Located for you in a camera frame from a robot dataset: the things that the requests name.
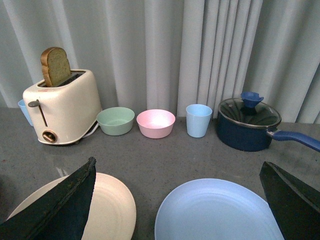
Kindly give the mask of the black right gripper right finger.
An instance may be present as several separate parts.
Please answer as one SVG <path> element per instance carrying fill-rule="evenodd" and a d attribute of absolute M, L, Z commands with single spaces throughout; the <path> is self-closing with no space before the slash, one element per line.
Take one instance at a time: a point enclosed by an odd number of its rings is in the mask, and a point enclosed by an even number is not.
<path fill-rule="evenodd" d="M 320 238 L 320 192 L 272 162 L 262 164 L 260 181 L 286 240 Z"/>

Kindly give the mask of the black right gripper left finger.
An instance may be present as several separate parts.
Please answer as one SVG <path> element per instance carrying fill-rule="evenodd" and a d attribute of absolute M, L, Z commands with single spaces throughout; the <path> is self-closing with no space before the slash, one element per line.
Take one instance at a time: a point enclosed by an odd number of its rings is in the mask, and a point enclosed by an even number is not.
<path fill-rule="evenodd" d="M 88 162 L 0 226 L 2 240 L 80 240 L 96 181 L 96 159 Z"/>

